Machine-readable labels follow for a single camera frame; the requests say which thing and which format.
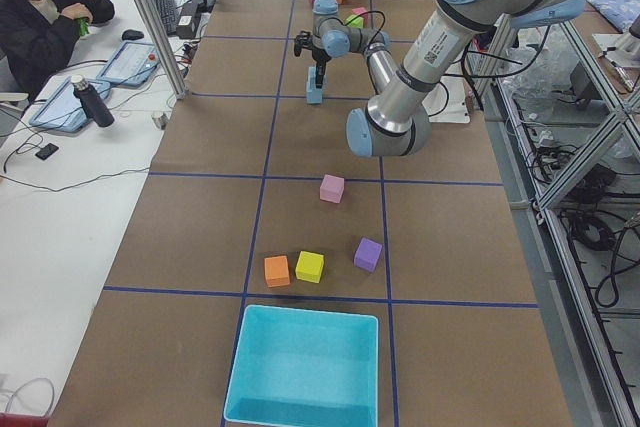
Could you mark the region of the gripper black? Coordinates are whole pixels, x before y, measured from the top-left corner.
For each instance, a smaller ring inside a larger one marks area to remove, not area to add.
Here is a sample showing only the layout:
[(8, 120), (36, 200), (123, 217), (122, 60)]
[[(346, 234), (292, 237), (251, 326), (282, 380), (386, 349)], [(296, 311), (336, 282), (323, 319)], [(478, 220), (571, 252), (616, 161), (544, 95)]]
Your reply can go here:
[(316, 62), (314, 69), (314, 85), (315, 88), (324, 87), (326, 76), (326, 64), (331, 60), (331, 56), (321, 48), (312, 47), (312, 58)]

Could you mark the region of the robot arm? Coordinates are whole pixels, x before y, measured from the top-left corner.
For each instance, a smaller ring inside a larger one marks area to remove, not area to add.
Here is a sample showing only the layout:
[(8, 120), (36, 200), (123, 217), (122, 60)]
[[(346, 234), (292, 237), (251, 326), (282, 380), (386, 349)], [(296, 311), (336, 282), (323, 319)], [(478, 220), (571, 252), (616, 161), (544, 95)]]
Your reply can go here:
[(419, 151), (431, 131), (424, 99), (468, 46), (502, 15), (515, 29), (549, 26), (580, 15), (586, 0), (436, 0), (436, 8), (400, 63), (388, 51), (388, 37), (375, 29), (345, 25), (336, 0), (315, 0), (313, 29), (294, 51), (311, 50), (315, 83), (326, 63), (348, 53), (362, 55), (377, 91), (346, 122), (350, 150), (360, 157), (406, 156)]

